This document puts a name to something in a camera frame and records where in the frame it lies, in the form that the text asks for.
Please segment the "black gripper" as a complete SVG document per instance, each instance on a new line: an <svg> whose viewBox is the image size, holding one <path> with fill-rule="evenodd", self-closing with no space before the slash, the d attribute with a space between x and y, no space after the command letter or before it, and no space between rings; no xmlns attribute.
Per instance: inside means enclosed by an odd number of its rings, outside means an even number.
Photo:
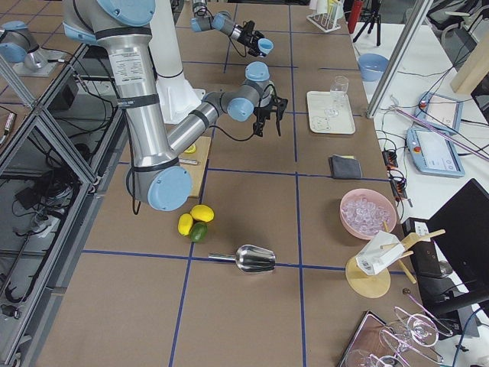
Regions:
<svg viewBox="0 0 489 367"><path fill-rule="evenodd" d="M256 31L254 27L254 21L245 21L243 25L239 25L238 30L240 34L238 36L238 42L250 48L251 56L262 57L264 54L257 47L257 41L264 38L264 35L260 31Z"/></svg>
<svg viewBox="0 0 489 367"><path fill-rule="evenodd" d="M276 129L277 134L281 136L281 121L283 114L287 108L288 99L276 96L274 92L271 93L270 100L260 106L254 108L254 115L257 120L253 124L253 134L258 137L264 136L265 121L270 119L272 113L276 116Z"/></svg>

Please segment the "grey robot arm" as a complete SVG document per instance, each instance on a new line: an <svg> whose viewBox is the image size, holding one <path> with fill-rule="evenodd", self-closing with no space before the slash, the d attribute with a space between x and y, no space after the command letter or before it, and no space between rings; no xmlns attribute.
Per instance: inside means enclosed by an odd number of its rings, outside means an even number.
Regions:
<svg viewBox="0 0 489 367"><path fill-rule="evenodd" d="M153 209L181 207L193 187L179 156L221 115L243 122L266 117L277 95L263 62L273 42L239 25L230 14L210 14L194 1L194 31L221 31L254 56L234 92L198 96L183 74L169 1L65 1L63 26L75 41L103 47L109 58L118 105L125 111L131 146L128 192Z"/></svg>
<svg viewBox="0 0 489 367"><path fill-rule="evenodd" d="M164 20L164 16L172 14L172 11L164 10L168 4L165 1L67 1L63 4L63 26L67 37L91 45L97 44L93 20L102 16L132 33L149 28L158 37L169 37L170 32L162 28L173 24L172 18ZM190 24L193 31L220 31L242 44L253 57L266 57L273 49L273 42L254 29L253 21L239 25L226 11L212 15L205 1L194 1L192 7L194 17ZM48 62L48 57L41 52L35 37L22 21L10 21L1 26L1 55L9 63L25 63L32 70L44 67Z"/></svg>

